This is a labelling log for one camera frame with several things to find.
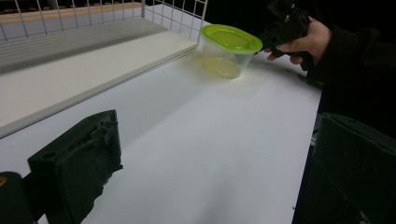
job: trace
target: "clear plastic container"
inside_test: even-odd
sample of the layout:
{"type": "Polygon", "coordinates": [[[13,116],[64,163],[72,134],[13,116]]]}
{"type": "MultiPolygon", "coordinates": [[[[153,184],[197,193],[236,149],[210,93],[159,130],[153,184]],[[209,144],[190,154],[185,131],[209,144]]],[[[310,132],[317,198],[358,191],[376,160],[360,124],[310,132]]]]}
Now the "clear plastic container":
{"type": "Polygon", "coordinates": [[[258,37],[227,25],[206,25],[201,37],[204,68],[218,77],[239,77],[253,55],[262,49],[258,37]]]}

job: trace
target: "wire mesh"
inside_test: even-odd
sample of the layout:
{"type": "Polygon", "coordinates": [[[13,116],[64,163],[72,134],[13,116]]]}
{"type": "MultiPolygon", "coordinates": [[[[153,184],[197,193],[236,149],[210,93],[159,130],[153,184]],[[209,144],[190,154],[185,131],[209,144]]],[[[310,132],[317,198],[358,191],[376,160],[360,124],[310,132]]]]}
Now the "wire mesh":
{"type": "Polygon", "coordinates": [[[0,44],[145,18],[199,41],[207,0],[0,0],[0,44]]]}

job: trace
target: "human hand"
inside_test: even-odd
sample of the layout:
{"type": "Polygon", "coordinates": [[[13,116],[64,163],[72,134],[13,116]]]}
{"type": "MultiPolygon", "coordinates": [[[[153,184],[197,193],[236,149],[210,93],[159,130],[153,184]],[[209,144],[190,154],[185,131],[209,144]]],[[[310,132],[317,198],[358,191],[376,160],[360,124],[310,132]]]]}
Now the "human hand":
{"type": "MultiPolygon", "coordinates": [[[[298,51],[307,51],[312,55],[314,65],[317,65],[332,38],[332,31],[320,21],[313,18],[308,27],[306,36],[284,43],[276,48],[284,53],[293,53],[298,51]]],[[[275,60],[277,57],[271,52],[268,56],[269,61],[275,60]]],[[[294,64],[303,62],[303,58],[299,56],[290,56],[290,61],[294,64]]]]}

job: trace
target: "lime green container lid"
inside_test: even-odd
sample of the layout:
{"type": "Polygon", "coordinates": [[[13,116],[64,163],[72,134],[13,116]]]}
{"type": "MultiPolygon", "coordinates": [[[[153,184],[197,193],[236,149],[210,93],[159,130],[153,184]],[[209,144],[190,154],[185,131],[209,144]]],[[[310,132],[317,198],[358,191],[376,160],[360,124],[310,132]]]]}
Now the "lime green container lid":
{"type": "Polygon", "coordinates": [[[258,37],[228,25],[206,25],[201,29],[201,36],[235,54],[250,54],[262,49],[262,42],[258,37]]]}

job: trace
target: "white table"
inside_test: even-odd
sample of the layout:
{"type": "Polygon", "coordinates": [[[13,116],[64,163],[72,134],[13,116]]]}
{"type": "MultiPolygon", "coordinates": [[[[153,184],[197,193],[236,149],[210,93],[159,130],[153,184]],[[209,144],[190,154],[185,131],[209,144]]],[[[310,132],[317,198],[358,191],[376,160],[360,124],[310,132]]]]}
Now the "white table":
{"type": "Polygon", "coordinates": [[[124,168],[84,224],[291,223],[320,90],[287,57],[258,54],[237,79],[206,74],[199,58],[197,50],[0,139],[0,171],[27,175],[43,146],[116,109],[124,168]]]}

